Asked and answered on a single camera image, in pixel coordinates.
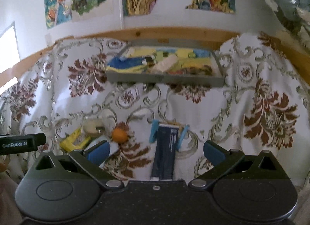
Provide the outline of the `yellow snack box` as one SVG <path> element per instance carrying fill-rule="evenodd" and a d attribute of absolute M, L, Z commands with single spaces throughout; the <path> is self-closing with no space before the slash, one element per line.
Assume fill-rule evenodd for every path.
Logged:
<path fill-rule="evenodd" d="M 80 127 L 61 141 L 59 145 L 65 151 L 71 152 L 76 149 L 84 149 L 90 141 L 91 137 Z"/>

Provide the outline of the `orange tangerine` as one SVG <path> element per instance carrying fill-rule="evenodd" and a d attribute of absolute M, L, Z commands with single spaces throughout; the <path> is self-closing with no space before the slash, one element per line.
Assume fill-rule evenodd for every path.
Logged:
<path fill-rule="evenodd" d="M 111 138 L 114 142 L 118 144 L 125 143 L 128 140 L 128 134 L 125 130 L 116 127 L 111 134 Z"/>

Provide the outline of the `blue brown snack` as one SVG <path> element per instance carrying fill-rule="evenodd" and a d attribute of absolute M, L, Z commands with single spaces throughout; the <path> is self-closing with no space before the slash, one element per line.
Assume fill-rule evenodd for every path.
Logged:
<path fill-rule="evenodd" d="M 150 131 L 150 137 L 149 137 L 149 143 L 154 143 L 157 140 L 157 133 L 160 126 L 163 125 L 171 125 L 172 127 L 177 127 L 179 129 L 178 132 L 178 139 L 177 139 L 177 145 L 176 150 L 179 151 L 183 142 L 183 139 L 185 138 L 185 135 L 187 131 L 189 130 L 189 125 L 184 125 L 178 122 L 174 121 L 159 121 L 159 120 L 153 120 L 151 125 L 151 131 Z"/>

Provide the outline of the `dark blue snack bar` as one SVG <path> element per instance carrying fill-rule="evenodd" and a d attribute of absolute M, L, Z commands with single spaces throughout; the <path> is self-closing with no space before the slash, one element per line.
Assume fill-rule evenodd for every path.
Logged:
<path fill-rule="evenodd" d="M 160 126 L 152 165 L 152 180 L 173 180 L 176 145 L 179 129 L 171 125 Z"/>

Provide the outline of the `gold foil snack packet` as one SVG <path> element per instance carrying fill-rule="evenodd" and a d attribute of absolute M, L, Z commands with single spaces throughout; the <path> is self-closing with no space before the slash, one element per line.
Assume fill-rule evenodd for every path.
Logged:
<path fill-rule="evenodd" d="M 174 71 L 175 74 L 178 75 L 203 75 L 203 76 L 211 76 L 213 75 L 212 67 L 209 65 L 203 64 L 201 67 L 183 67 L 177 71 Z"/>

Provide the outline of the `beige nougat bar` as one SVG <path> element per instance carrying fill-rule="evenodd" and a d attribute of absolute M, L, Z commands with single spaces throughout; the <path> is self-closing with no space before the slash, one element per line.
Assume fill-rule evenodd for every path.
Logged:
<path fill-rule="evenodd" d="M 177 55 L 169 55 L 165 57 L 162 61 L 156 63 L 151 69 L 150 73 L 165 73 L 173 68 L 179 62 Z"/>

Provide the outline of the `floral white bedspread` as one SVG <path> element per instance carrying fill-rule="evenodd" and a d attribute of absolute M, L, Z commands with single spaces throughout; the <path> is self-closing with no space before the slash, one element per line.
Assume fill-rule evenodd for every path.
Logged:
<path fill-rule="evenodd" d="M 66 40 L 1 95 L 1 133 L 44 133 L 40 150 L 57 155 L 60 143 L 91 118 L 129 140 L 103 166 L 122 179 L 147 180 L 156 146 L 153 120 L 189 125 L 176 153 L 174 177 L 190 180 L 212 168 L 203 143 L 256 155 L 270 150 L 293 184 L 309 174 L 309 86 L 264 33 L 225 42 L 221 88 L 165 84 L 111 84 L 105 68 L 126 44 L 111 38 Z"/>

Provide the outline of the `grey tray with drawing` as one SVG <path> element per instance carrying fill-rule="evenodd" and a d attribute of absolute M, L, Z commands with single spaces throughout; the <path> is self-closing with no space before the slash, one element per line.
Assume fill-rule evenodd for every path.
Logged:
<path fill-rule="evenodd" d="M 220 88 L 223 69 L 203 43 L 182 39 L 144 39 L 127 46 L 106 66 L 110 82 L 163 83 Z"/>

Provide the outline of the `white wall outlet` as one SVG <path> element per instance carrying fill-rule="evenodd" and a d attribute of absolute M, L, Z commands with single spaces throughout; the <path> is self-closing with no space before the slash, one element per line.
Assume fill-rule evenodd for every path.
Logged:
<path fill-rule="evenodd" d="M 53 45 L 51 34 L 48 33 L 45 35 L 45 42 L 46 42 L 47 47 L 51 47 Z"/>

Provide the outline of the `wooden bed frame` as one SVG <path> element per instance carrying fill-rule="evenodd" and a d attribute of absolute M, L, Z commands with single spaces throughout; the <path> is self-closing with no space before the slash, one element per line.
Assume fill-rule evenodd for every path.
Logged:
<path fill-rule="evenodd" d="M 239 34 L 239 32 L 221 29 L 169 26 L 128 28 L 80 36 L 79 38 L 114 38 L 123 41 L 155 39 L 160 43 L 167 42 L 169 39 L 197 40 L 204 46 L 216 50 L 221 44 Z M 276 47 L 286 55 L 305 82 L 309 83 L 309 54 L 284 31 L 279 31 L 277 36 L 271 39 L 276 43 Z M 53 46 L 50 46 L 42 49 L 3 71 L 1 73 L 1 86 L 4 86 L 14 78 L 20 78 L 27 70 L 34 66 L 39 58 L 46 55 L 53 48 Z"/>

